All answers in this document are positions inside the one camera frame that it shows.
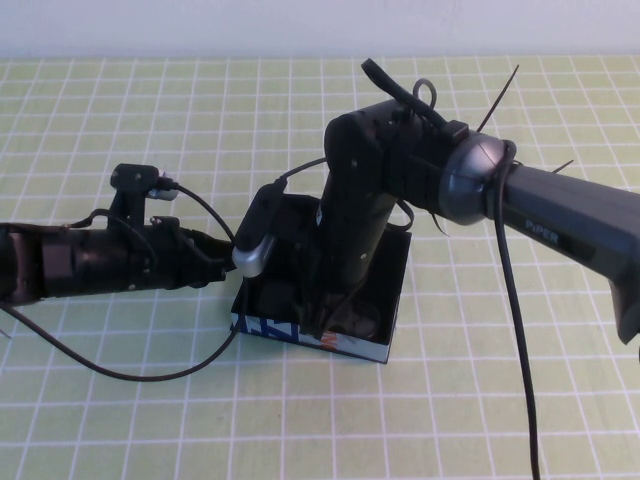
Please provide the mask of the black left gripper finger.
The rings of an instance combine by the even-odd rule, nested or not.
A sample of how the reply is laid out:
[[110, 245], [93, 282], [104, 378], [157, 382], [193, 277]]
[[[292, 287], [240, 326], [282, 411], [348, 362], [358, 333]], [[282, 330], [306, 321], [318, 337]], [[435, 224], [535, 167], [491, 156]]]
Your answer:
[[192, 250], [202, 260], [219, 264], [232, 264], [234, 244], [230, 240], [221, 240], [200, 232], [191, 232]]
[[192, 287], [205, 287], [210, 283], [224, 282], [227, 274], [237, 267], [230, 257], [197, 260], [193, 267]]

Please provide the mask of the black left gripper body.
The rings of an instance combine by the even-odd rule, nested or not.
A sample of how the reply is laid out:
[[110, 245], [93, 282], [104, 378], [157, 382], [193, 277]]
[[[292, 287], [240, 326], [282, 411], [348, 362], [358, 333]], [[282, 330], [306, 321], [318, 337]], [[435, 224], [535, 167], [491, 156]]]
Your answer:
[[186, 230], [168, 219], [138, 233], [54, 228], [41, 238], [42, 296], [62, 298], [199, 285]]

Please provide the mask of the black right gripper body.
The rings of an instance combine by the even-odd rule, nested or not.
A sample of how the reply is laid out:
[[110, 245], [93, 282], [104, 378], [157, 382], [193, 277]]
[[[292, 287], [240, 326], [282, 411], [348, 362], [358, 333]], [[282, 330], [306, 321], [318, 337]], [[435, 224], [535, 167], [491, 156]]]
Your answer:
[[395, 204], [391, 196], [290, 196], [293, 304], [313, 306], [359, 289]]

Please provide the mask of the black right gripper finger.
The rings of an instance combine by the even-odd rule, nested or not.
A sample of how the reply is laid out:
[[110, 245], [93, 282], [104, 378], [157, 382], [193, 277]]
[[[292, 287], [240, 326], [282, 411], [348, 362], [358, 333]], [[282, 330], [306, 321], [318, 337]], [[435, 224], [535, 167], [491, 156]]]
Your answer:
[[348, 306], [352, 298], [358, 293], [359, 290], [360, 288], [356, 287], [344, 295], [344, 297], [336, 304], [335, 308], [327, 317], [325, 321], [326, 326], [330, 326], [339, 317], [339, 315], [345, 310], [345, 308]]
[[330, 295], [314, 293], [302, 299], [299, 330], [302, 335], [321, 340], [325, 331], [329, 311]]

